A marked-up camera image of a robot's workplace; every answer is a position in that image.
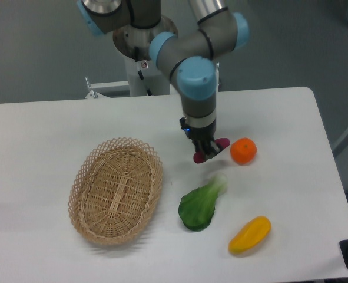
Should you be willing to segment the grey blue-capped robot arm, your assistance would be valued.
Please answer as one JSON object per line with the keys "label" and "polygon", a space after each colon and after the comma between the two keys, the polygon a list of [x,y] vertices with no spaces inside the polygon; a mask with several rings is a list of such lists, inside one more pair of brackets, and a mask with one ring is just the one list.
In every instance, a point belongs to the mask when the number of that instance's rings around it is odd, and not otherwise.
{"label": "grey blue-capped robot arm", "polygon": [[179,37],[175,25],[161,13],[160,1],[77,1],[95,35],[112,33],[121,53],[136,62],[151,61],[177,90],[183,116],[181,128],[195,147],[194,161],[203,163],[230,142],[215,139],[218,81],[213,59],[249,40],[245,17],[224,1],[190,1],[196,31]]}

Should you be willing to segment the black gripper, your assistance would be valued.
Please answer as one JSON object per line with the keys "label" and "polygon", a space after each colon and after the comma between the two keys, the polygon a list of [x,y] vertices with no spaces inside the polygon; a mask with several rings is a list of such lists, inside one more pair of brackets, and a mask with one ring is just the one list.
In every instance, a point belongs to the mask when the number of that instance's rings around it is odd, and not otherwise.
{"label": "black gripper", "polygon": [[186,117],[182,117],[180,118],[180,126],[187,138],[190,139],[195,146],[195,161],[212,159],[223,151],[223,146],[219,139],[214,139],[214,133],[216,131],[215,120],[205,127],[194,127],[187,123]]}

